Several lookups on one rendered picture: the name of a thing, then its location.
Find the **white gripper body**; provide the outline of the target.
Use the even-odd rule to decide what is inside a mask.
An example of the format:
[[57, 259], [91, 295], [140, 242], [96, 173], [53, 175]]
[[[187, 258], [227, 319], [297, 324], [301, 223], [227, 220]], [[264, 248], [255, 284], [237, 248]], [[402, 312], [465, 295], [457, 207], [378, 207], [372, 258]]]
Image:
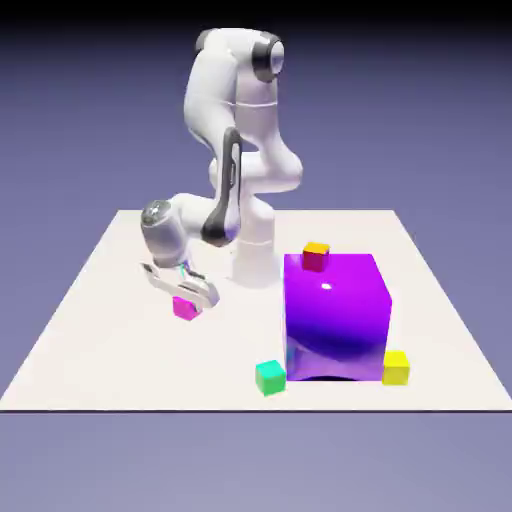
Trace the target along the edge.
[[187, 264], [169, 269], [159, 269], [142, 263], [148, 282], [173, 297], [192, 302], [198, 309], [213, 308], [220, 299], [215, 285], [205, 276], [191, 270]]

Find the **small magenta cube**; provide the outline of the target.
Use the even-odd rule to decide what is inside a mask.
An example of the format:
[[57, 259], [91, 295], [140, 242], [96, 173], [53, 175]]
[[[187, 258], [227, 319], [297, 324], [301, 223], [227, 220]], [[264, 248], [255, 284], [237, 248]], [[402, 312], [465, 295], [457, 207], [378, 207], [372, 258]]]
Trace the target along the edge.
[[191, 321], [199, 316], [202, 312], [202, 310], [198, 308], [193, 302], [185, 300], [181, 297], [174, 296], [172, 298], [172, 302], [173, 313], [180, 319]]

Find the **small green cube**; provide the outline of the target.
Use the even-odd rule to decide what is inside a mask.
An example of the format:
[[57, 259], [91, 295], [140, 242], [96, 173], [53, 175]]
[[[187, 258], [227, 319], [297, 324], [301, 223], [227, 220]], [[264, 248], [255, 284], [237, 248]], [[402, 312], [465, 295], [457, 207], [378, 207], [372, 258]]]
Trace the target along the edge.
[[277, 360], [259, 363], [255, 367], [255, 381], [264, 396], [285, 390], [286, 372]]

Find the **small red cube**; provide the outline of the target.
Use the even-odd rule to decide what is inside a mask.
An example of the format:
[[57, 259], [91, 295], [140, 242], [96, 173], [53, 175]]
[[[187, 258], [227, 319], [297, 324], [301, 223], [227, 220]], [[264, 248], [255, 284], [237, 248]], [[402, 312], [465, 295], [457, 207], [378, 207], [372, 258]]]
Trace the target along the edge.
[[325, 270], [330, 254], [330, 246], [325, 243], [308, 242], [302, 252], [304, 270], [322, 272]]

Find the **small yellow cube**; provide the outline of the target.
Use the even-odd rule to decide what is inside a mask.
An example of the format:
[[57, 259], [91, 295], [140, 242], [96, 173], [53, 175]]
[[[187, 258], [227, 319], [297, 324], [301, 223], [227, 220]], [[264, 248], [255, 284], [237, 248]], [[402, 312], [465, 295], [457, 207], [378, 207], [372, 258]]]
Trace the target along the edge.
[[407, 385], [409, 374], [410, 363], [404, 351], [388, 350], [385, 352], [382, 373], [383, 385]]

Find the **large purple box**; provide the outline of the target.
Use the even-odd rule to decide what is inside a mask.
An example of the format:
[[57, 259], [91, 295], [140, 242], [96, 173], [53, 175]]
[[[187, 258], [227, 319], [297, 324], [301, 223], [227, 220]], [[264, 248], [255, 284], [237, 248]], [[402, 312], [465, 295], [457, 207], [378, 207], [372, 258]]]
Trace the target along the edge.
[[379, 381], [392, 298], [370, 254], [331, 254], [321, 272], [284, 256], [284, 349], [290, 381]]

